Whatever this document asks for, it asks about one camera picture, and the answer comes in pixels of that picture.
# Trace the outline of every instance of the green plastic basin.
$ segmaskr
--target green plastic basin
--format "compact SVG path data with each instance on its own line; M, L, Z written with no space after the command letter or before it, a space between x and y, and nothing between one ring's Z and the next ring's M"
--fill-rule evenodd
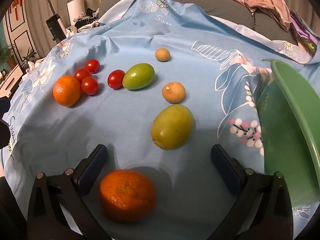
M265 173L284 174L293 207L310 205L320 198L320 98L287 63L264 61L275 78L257 102Z

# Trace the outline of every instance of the metal screw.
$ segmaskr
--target metal screw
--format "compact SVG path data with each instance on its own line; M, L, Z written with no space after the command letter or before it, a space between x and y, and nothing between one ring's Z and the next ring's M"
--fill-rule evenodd
M73 169L72 168L66 169L66 171L64 173L66 175L71 175L73 173Z
M254 170L253 169L245 169L245 173L248 174L248 175L253 175L254 174Z
M43 172L39 172L39 173L37 174L37 179L42 179L42 177L43 177Z
M283 174L282 174L281 172L279 172L279 171L276 172L276 176L277 176L279 179L283 178Z

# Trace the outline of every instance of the blue bedsheet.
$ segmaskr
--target blue bedsheet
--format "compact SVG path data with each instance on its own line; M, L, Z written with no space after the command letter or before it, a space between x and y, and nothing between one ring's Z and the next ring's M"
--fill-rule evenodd
M38 172L60 174L75 167L97 144L105 144L110 159L84 201L113 238L206 239L235 201L210 161L211 147L220 143L244 167L264 172L255 102L270 82L271 70L270 63L261 60L287 62L319 93L318 53L310 64L299 64L280 54L299 57L299 47L283 42L278 53L209 17L198 6L173 0L134 0L120 19L101 25L55 46L11 101L4 120L12 138L1 157L18 204L26 216ZM170 61L156 60L154 53L161 47L171 52ZM95 75L100 83L98 95L83 96L71 108L58 105L52 96L55 81L73 75L91 58L101 63ZM150 63L156 71L150 86L138 91L108 87L107 77L113 70L127 71L141 62ZM161 89L172 81L185 86L183 104L193 113L196 125L185 146L163 151L152 142L150 127L169 106ZM98 183L114 169L136 169L154 182L156 210L142 223L121 225L102 213ZM295 235L316 207L293 209Z

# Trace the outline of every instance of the cherry tomato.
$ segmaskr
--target cherry tomato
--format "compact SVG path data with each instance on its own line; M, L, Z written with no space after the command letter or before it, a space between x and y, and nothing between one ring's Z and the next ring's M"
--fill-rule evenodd
M125 75L123 70L117 69L112 71L108 76L108 86L112 89L118 89L122 87L122 80Z
M89 70L85 69L85 68L80 68L75 72L75 78L77 80L79 80L80 84L82 83L82 81L86 78L86 77L91 77L92 74Z
M81 89L89 96L98 92L99 83L93 77L86 77L81 83Z
M85 64L85 69L89 70L91 73L96 73L100 68L100 62L96 59L90 59Z

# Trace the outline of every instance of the tangerine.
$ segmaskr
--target tangerine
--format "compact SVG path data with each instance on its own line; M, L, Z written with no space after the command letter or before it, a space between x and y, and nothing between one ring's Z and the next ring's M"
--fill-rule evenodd
M134 222L149 215L156 205L156 190L149 178L133 170L117 170L100 182L104 212L119 222Z
M59 105L72 106L80 98L80 82L72 76L59 78L53 86L53 97Z

